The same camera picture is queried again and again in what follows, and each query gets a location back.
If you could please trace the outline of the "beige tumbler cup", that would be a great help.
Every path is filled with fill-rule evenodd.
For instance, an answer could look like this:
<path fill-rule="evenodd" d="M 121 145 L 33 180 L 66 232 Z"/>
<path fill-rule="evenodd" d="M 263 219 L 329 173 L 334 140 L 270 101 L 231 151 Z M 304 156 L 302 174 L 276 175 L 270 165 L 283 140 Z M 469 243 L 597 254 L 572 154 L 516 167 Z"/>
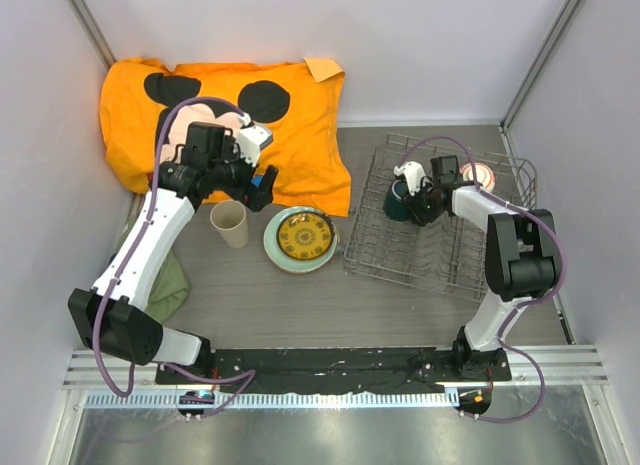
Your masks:
<path fill-rule="evenodd" d="M 242 203 L 233 200 L 217 203 L 209 218 L 212 226 L 231 248 L 240 249 L 248 244 L 247 212 Z"/>

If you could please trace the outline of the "light green flower plate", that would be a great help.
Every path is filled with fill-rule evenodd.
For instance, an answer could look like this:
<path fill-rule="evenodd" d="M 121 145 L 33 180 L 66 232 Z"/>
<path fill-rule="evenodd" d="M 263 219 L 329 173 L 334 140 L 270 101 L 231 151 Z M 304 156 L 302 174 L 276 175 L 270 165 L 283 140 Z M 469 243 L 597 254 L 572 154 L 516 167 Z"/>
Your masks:
<path fill-rule="evenodd" d="M 271 262 L 274 264 L 274 261 L 293 261 L 294 259 L 291 259 L 289 257 L 287 257 L 279 248 L 277 242 L 276 242 L 276 232 L 277 232 L 277 228 L 280 225 L 280 223 L 283 221 L 283 219 L 287 216 L 289 216 L 292 213 L 295 212 L 301 212 L 301 211 L 314 211 L 314 212 L 320 212 L 325 214 L 323 211 L 313 208 L 313 207 L 307 207 L 307 206 L 295 206 L 295 207 L 289 207 L 286 208 L 280 212 L 278 212 L 267 224 L 265 230 L 264 230 L 264 234 L 263 234 L 263 246 L 264 246 L 264 250 L 265 253 L 267 254 L 267 257 L 271 260 Z M 327 254 L 321 256 L 320 258 L 316 258 L 313 260 L 317 260 L 317 261 L 321 261 L 323 262 L 323 265 L 327 264 L 329 262 L 329 260 L 334 256 L 336 250 L 337 250 L 337 246 L 339 244 L 339 233 L 337 230 L 336 225 L 332 222 L 332 220 L 330 219 L 331 223 L 333 224 L 333 228 L 334 228 L 334 232 L 335 232 L 335 236 L 334 236 L 334 240 L 333 243 L 328 251 Z"/>

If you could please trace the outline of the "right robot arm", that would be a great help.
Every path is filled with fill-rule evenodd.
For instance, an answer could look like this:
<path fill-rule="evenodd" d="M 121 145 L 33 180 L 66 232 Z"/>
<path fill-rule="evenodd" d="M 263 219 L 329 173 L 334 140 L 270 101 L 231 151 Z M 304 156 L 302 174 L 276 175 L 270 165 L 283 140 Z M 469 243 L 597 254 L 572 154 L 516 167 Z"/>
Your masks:
<path fill-rule="evenodd" d="M 560 286 L 563 258 L 549 211 L 497 197 L 481 182 L 488 172 L 474 162 L 465 168 L 462 172 L 458 158 L 449 155 L 433 159 L 430 174 L 418 162 L 406 161 L 394 168 L 394 176 L 406 186 L 401 199 L 417 225 L 448 214 L 484 233 L 487 292 L 449 358 L 457 376 L 472 380 L 499 364 L 504 339 L 521 312 Z"/>

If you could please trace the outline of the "grey wire dish rack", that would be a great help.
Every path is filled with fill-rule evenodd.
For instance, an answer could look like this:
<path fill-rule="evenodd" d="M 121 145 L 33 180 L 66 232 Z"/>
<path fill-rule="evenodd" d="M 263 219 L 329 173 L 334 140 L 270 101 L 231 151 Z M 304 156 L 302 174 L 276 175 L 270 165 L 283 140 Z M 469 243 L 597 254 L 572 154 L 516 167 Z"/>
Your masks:
<path fill-rule="evenodd" d="M 359 274 L 480 302 L 487 290 L 486 239 L 478 227 L 448 214 L 419 227 L 393 221 L 383 210 L 394 181 L 393 168 L 407 151 L 427 173 L 430 161 L 440 156 L 457 155 L 460 165 L 468 162 L 462 147 L 449 140 L 421 143 L 417 138 L 388 134 L 372 154 L 345 247 L 346 266 Z"/>

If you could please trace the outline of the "cream bird plate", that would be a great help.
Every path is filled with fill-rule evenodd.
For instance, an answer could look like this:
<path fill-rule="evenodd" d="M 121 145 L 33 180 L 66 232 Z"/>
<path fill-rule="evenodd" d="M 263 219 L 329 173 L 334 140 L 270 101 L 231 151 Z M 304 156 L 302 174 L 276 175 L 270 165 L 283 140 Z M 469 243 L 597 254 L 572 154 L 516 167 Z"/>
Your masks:
<path fill-rule="evenodd" d="M 307 274 L 313 272 L 323 266 L 323 262 L 317 260 L 309 261 L 274 261 L 274 265 L 280 270 L 291 274 Z"/>

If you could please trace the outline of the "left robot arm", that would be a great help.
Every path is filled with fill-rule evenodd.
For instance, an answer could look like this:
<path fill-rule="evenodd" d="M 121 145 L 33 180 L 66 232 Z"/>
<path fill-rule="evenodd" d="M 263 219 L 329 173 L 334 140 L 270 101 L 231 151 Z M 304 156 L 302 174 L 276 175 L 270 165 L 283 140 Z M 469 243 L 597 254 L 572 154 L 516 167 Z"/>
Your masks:
<path fill-rule="evenodd" d="M 272 202 L 277 168 L 268 166 L 260 182 L 253 181 L 272 140 L 272 132 L 255 122 L 237 132 L 194 122 L 179 160 L 156 167 L 142 211 L 110 265 L 90 289 L 76 289 L 68 300 L 81 341 L 99 365 L 109 355 L 135 365 L 170 363 L 193 384 L 212 377 L 209 340 L 163 326 L 146 308 L 174 241 L 213 192 L 224 192 L 243 210 Z"/>

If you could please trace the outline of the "yellow brown patterned plate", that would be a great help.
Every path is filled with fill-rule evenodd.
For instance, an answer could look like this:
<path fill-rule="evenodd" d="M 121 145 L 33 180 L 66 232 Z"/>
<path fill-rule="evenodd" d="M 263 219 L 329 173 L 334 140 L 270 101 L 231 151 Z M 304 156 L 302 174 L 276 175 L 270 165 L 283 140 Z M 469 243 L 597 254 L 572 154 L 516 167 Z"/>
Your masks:
<path fill-rule="evenodd" d="M 323 213 L 301 211 L 285 217 L 277 228 L 276 242 L 289 258 L 309 261 L 328 253 L 335 232 Z"/>

